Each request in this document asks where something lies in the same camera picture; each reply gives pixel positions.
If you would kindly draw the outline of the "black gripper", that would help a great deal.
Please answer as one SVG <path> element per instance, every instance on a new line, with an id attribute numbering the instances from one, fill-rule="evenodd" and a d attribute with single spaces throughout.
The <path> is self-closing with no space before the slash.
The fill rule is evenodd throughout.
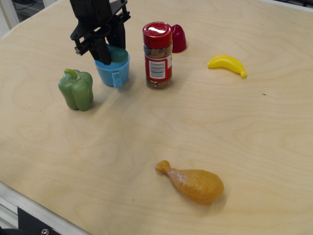
<path id="1" fill-rule="evenodd" d="M 130 19 L 126 0 L 71 0 L 78 25 L 70 38 L 79 55 L 90 52 L 94 60 L 111 64 L 107 45 L 126 48 L 124 22 Z"/>

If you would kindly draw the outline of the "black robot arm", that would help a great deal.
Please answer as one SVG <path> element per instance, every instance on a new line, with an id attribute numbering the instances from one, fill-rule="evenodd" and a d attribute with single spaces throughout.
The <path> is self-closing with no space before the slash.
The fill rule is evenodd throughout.
<path id="1" fill-rule="evenodd" d="M 130 19 L 126 0 L 72 0 L 78 25 L 70 38 L 79 55 L 90 52 L 94 60 L 105 65 L 112 62 L 108 45 L 126 48 L 124 23 Z"/>

